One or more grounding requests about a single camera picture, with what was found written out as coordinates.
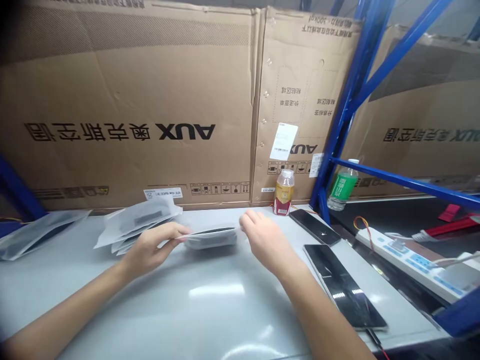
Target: hand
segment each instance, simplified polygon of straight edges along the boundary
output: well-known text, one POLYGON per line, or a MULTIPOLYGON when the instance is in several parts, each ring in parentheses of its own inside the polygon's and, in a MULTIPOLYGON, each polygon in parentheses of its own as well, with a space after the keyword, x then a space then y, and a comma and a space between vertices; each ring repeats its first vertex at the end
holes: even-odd
POLYGON ((182 242, 182 235, 190 230, 176 222, 168 222, 145 230, 123 259, 118 263, 131 281, 158 268, 175 247, 182 242), (158 246, 168 240, 161 248, 158 246))
POLYGON ((251 252, 277 278, 304 265, 279 226, 261 212, 248 209, 240 217, 240 226, 250 241, 251 252))

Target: white label sticker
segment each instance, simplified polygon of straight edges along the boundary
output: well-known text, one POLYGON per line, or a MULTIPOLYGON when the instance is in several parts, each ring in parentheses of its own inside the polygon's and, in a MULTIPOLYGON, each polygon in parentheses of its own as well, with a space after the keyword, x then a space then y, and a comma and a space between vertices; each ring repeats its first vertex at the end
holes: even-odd
POLYGON ((290 150, 294 144, 295 135, 297 134, 298 126, 286 123, 279 123, 276 130, 275 140, 271 147, 270 159, 287 160, 290 155, 290 150))
POLYGON ((311 157, 311 167, 309 178, 316 178, 319 175, 320 165, 322 164, 322 158, 324 157, 323 153, 313 154, 311 157))
POLYGON ((174 199, 176 198, 183 198, 182 195, 182 188, 181 187, 169 187, 164 189, 148 189, 143 190, 145 197, 147 200, 164 196, 164 195, 172 195, 174 199))

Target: right hand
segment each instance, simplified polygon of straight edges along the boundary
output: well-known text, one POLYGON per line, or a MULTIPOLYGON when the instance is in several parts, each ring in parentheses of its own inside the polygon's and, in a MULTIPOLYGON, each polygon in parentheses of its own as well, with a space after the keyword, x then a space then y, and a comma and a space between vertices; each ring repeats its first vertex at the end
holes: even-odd
POLYGON ((240 217, 240 226, 248 237, 251 252, 277 278, 304 264, 279 226, 261 212, 248 209, 240 217))

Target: bottle cap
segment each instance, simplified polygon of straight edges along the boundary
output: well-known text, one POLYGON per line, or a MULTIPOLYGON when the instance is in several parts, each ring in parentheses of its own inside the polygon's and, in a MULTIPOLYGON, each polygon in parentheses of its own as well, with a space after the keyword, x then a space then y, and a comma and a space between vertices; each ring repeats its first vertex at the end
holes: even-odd
POLYGON ((293 171, 293 170, 289 170, 289 169, 282 169, 281 174, 282 174, 285 178, 291 178, 291 177, 294 175, 294 171, 293 171))

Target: white packaging bag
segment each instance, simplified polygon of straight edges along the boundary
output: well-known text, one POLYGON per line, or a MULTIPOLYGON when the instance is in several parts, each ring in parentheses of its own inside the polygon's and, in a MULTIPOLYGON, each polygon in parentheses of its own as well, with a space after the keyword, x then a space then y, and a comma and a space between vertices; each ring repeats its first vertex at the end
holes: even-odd
POLYGON ((125 255, 126 253, 129 252, 129 250, 132 248, 134 244, 130 244, 128 246, 125 246, 125 247, 122 247, 117 253, 116 255, 117 256, 120 256, 120 255, 125 255))
POLYGON ((0 239, 0 259, 16 260, 41 248, 73 223, 85 219, 91 210, 53 211, 0 239))
POLYGON ((184 243, 187 248, 202 250, 235 245, 238 241, 245 239, 246 235, 237 224, 223 224, 215 228, 183 235, 181 238, 186 239, 184 243))
POLYGON ((105 230, 98 237, 94 249, 124 241, 141 234, 151 225, 165 221, 182 213, 174 204, 172 195, 154 197, 105 216, 105 230))
POLYGON ((140 237, 140 235, 142 235, 142 233, 145 230, 153 229, 153 228, 156 228, 160 225, 166 224, 166 223, 170 222, 172 219, 173 219, 173 217, 170 217, 170 218, 168 218, 164 221, 157 222, 153 225, 147 225, 145 227, 142 227, 141 229, 139 229, 139 231, 134 231, 135 234, 133 234, 130 237, 126 237, 126 235, 122 236, 121 240, 116 241, 111 245, 111 253, 112 254, 116 253, 118 250, 123 249, 127 245, 130 245, 130 244, 133 245, 133 243, 137 241, 137 239, 140 237))

